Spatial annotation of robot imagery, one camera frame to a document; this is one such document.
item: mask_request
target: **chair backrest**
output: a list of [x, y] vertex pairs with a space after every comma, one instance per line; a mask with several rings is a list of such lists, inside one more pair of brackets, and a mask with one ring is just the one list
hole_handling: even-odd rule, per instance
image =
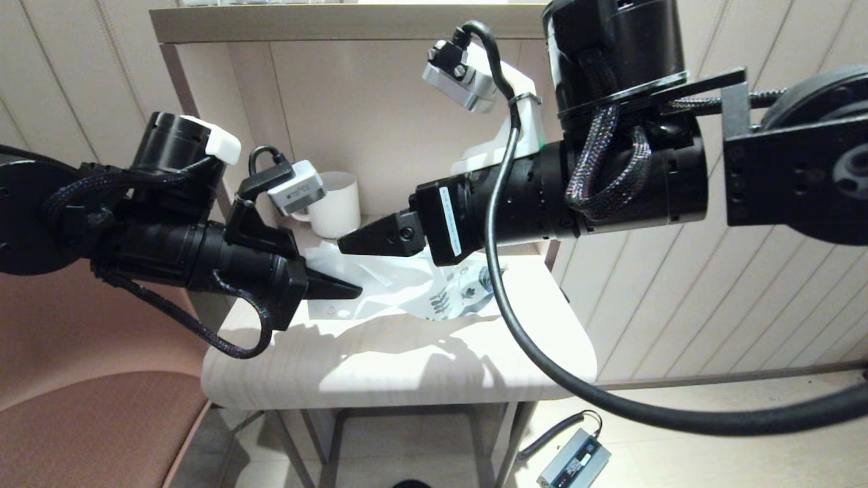
[[[184, 307], [183, 289], [148, 285]], [[0, 410], [79, 381], [133, 371], [201, 374], [207, 346], [89, 263], [52, 274], [0, 274]]]

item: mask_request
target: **floor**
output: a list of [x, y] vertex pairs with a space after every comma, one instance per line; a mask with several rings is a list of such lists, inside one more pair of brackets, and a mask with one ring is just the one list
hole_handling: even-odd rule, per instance
[[[620, 391], [626, 398], [696, 410], [781, 406], [863, 381], [861, 372], [789, 379]], [[589, 406], [579, 399], [541, 402], [523, 445]], [[868, 488], [868, 419], [822, 431], [761, 439], [720, 439], [639, 425], [601, 412], [601, 442], [612, 452], [594, 488]], [[594, 428], [587, 420], [585, 428]], [[536, 476], [575, 429], [555, 438], [509, 488], [536, 487]], [[319, 475], [312, 455], [308, 463]], [[460, 415], [349, 419], [338, 485], [390, 488], [420, 478], [433, 488], [479, 488], [467, 419]], [[173, 488], [301, 487], [261, 413], [214, 409], [196, 433]]]

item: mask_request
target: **cable clip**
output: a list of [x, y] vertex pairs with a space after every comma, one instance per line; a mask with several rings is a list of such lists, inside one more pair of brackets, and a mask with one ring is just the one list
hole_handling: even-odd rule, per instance
[[510, 98], [509, 105], [510, 106], [515, 105], [520, 100], [523, 100], [525, 98], [532, 99], [534, 102], [536, 102], [537, 105], [543, 104], [543, 99], [541, 97], [536, 96], [536, 95], [530, 93], [529, 91], [526, 91], [526, 92], [522, 93], [521, 95], [516, 95], [516, 96], [513, 96], [512, 98]]

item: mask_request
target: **white table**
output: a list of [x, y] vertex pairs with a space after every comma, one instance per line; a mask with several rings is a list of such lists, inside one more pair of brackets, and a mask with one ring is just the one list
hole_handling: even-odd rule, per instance
[[[505, 255], [501, 263], [509, 267], [504, 284], [531, 338], [564, 368], [594, 381], [594, 348], [543, 258]], [[256, 312], [238, 300], [220, 335], [252, 346], [259, 336]], [[265, 410], [285, 434], [287, 454], [309, 487], [314, 483], [278, 410], [310, 413], [359, 407], [504, 405], [497, 429], [500, 439], [495, 434], [490, 441], [481, 441], [477, 450], [478, 461], [490, 459], [496, 442], [507, 445], [503, 460], [494, 463], [500, 465], [496, 483], [480, 476], [481, 488], [485, 488], [501, 484], [508, 476], [518, 438], [535, 402], [569, 396], [530, 362], [500, 317], [436, 322], [400, 314], [370, 320], [311, 320], [305, 302], [289, 330], [276, 333], [272, 346], [257, 358], [231, 359], [209, 349], [202, 389], [219, 405]], [[339, 440], [332, 443], [331, 439], [333, 419], [328, 427], [317, 428], [317, 422], [305, 416], [324, 463], [321, 486], [333, 483], [336, 476], [325, 468], [329, 463], [326, 453], [334, 455], [339, 449]]]

